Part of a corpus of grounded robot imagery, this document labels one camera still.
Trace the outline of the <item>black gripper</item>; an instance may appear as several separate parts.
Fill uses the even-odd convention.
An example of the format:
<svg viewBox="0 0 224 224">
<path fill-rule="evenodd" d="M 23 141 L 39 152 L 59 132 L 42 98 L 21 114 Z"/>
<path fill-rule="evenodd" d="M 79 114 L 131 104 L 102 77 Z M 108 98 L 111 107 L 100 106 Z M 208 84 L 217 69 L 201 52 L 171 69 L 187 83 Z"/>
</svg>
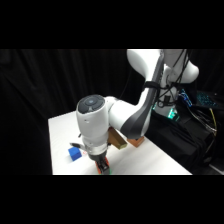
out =
<svg viewBox="0 0 224 224">
<path fill-rule="evenodd" d="M 108 144 L 102 144 L 100 146 L 95 146 L 95 147 L 90 147 L 85 145 L 84 146 L 85 151 L 87 152 L 89 158 L 93 161 L 96 161 L 96 168 L 98 173 L 101 173 L 101 170 L 98 166 L 99 161 L 103 161 L 105 159 L 105 166 L 104 166 L 104 173 L 109 173 L 110 172 L 110 166 L 109 162 L 107 160 L 106 154 L 107 154 L 107 149 L 108 149 Z"/>
</svg>

